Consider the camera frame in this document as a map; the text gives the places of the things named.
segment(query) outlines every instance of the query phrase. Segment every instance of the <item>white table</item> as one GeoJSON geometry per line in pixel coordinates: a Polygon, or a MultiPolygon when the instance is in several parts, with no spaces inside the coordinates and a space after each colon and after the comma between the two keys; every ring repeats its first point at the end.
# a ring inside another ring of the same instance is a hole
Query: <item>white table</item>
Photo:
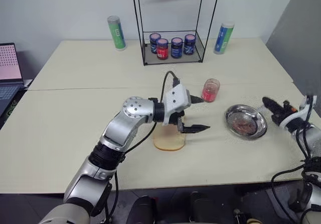
{"type": "MultiPolygon", "coordinates": [[[[133,95],[159,97],[160,89],[28,91],[0,131],[0,193],[64,192],[123,101],[133,95]]],[[[188,89],[197,95],[202,87],[188,89]]],[[[258,107],[263,96],[278,102],[288,99],[293,105],[302,100],[292,83],[222,85],[215,102],[186,110],[187,125],[211,128],[188,135],[186,145],[175,152],[156,149],[148,138],[119,165],[120,189],[269,181],[276,172],[299,165],[303,155],[296,142],[270,115],[266,135],[256,141],[242,140],[225,128],[223,116],[229,106],[258,107]]],[[[321,126],[315,113],[311,121],[321,126]]],[[[142,126],[137,141],[150,128],[142,126]]],[[[300,174],[280,179],[294,178],[300,174]]]]}
{"type": "Polygon", "coordinates": [[[258,39],[231,39],[223,55],[209,41],[203,63],[143,66],[139,41],[115,50],[112,41],[63,41],[38,74],[30,90],[160,86],[173,70],[185,85],[290,83],[292,79],[258,39]]]}

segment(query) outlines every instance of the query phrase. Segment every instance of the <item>cylindrical container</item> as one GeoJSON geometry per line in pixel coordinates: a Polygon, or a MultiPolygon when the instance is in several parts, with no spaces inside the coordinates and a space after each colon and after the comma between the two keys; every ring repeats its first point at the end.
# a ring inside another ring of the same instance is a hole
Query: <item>cylindrical container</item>
{"type": "Polygon", "coordinates": [[[157,45],[157,40],[161,38],[161,35],[158,33],[152,33],[149,36],[149,41],[150,41],[150,51],[152,53],[157,53],[156,50],[156,45],[157,45]]]}
{"type": "Polygon", "coordinates": [[[169,57],[169,42],[166,39],[160,38],[157,40],[157,58],[165,60],[169,57]]]}
{"type": "Polygon", "coordinates": [[[195,35],[192,35],[192,34],[185,35],[184,54],[192,55],[194,53],[195,42],[196,42],[195,35]]]}
{"type": "Polygon", "coordinates": [[[107,18],[107,21],[116,50],[124,50],[126,48],[126,43],[121,29],[120,18],[118,16],[110,16],[107,18]]]}
{"type": "Polygon", "coordinates": [[[204,84],[202,99],[205,102],[213,102],[219,90],[220,90],[219,80],[216,80],[213,78],[208,79],[204,84]]]}
{"type": "Polygon", "coordinates": [[[173,58],[182,57],[183,53],[183,40],[179,37],[174,37],[171,40],[171,56],[173,58]]]}
{"type": "Polygon", "coordinates": [[[233,29],[234,23],[223,23],[221,25],[220,33],[217,37],[216,44],[214,46],[214,53],[223,54],[225,52],[227,43],[230,40],[233,29]]]}

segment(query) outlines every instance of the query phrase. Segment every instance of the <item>laptop screen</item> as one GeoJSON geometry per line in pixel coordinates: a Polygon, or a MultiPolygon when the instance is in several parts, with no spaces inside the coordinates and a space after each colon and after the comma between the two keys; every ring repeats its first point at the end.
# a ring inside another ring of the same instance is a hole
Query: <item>laptop screen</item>
{"type": "Polygon", "coordinates": [[[0,45],[0,81],[22,79],[14,44],[0,45]]]}

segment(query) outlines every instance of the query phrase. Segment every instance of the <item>laptop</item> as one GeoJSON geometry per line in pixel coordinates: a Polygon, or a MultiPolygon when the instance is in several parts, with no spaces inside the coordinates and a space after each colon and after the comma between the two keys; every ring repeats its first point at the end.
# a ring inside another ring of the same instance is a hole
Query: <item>laptop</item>
{"type": "Polygon", "coordinates": [[[0,116],[23,87],[15,44],[0,44],[0,116]]]}

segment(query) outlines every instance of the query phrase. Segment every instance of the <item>laptop keyboard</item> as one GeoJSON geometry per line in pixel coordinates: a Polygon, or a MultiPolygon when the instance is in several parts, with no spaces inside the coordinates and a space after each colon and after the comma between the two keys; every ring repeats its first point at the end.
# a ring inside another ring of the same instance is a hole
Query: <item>laptop keyboard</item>
{"type": "Polygon", "coordinates": [[[0,87],[0,100],[10,99],[18,88],[19,88],[18,86],[0,87]]]}

